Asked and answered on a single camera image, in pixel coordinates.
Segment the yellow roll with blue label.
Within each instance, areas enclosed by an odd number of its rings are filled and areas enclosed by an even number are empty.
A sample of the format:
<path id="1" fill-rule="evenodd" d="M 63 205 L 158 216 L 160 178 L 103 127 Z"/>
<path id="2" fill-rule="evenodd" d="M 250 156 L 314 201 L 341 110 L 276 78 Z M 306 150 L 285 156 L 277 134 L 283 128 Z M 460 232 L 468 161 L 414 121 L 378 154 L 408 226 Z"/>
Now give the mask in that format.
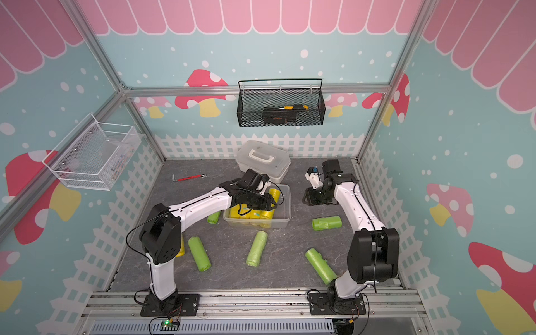
<path id="1" fill-rule="evenodd" d="M 261 219 L 262 218 L 262 211 L 261 210 L 252 210 L 249 214 L 249 219 Z"/>

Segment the light green roll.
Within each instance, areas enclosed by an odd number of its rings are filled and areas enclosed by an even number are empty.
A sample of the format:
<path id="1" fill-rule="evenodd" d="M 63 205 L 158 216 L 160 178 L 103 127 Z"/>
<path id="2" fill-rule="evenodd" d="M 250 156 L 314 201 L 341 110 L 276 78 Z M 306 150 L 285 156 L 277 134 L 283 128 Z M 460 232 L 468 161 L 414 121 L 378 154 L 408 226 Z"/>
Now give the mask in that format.
<path id="1" fill-rule="evenodd" d="M 252 243 L 251 249 L 248 253 L 246 264 L 250 267 L 258 267 L 260 264 L 260 259 L 262 253 L 265 249 L 268 239 L 268 234 L 265 231 L 258 231 L 254 241 Z"/>

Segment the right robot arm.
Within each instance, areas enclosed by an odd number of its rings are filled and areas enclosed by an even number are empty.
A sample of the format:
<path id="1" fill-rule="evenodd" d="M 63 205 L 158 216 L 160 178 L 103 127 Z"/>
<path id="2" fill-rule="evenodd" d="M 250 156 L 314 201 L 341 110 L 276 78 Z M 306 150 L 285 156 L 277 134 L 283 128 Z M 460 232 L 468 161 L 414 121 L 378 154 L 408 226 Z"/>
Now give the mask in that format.
<path id="1" fill-rule="evenodd" d="M 347 270 L 330 285 L 335 300 L 356 298 L 368 286 L 397 277 L 399 271 L 399 233 L 387 228 L 364 198 L 358 179 L 344 173 L 337 159 L 310 167 L 306 180 L 311 184 L 303 203 L 308 206 L 340 205 L 353 238 L 347 254 Z"/>

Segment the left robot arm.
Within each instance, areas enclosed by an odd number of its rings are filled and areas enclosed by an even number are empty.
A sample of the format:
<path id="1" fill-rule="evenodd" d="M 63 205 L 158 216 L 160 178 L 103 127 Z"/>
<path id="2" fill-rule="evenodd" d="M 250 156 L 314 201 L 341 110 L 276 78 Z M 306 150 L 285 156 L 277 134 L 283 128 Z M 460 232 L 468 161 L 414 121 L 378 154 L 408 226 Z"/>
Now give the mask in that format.
<path id="1" fill-rule="evenodd" d="M 242 177 L 225 181 L 192 200 L 178 205 L 155 205 L 139 234 L 150 269 L 150 296 L 164 302 L 177 292 L 174 259 L 186 229 L 211 214 L 236 205 L 266 212 L 276 209 L 279 204 L 267 191 L 271 185 L 266 174 L 249 169 Z"/>

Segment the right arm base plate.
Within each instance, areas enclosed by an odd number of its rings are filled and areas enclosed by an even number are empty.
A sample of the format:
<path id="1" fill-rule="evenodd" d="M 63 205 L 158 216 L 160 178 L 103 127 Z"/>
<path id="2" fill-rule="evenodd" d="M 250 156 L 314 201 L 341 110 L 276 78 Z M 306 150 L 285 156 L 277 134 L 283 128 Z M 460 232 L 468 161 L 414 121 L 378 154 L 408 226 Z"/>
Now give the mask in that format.
<path id="1" fill-rule="evenodd" d="M 342 300 L 330 293 L 312 291 L 307 293 L 311 315 L 365 315 L 366 304 L 362 297 Z"/>

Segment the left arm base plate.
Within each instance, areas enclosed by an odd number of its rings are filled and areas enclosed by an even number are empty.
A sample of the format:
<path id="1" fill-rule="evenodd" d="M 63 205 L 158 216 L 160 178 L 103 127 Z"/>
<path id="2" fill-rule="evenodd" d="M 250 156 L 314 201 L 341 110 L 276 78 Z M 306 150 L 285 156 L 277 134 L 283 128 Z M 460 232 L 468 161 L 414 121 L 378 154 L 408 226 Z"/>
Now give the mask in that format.
<path id="1" fill-rule="evenodd" d="M 159 300 L 153 293 L 142 303 L 142 317 L 196 316 L 200 304 L 199 294 L 173 293 L 165 300 Z"/>

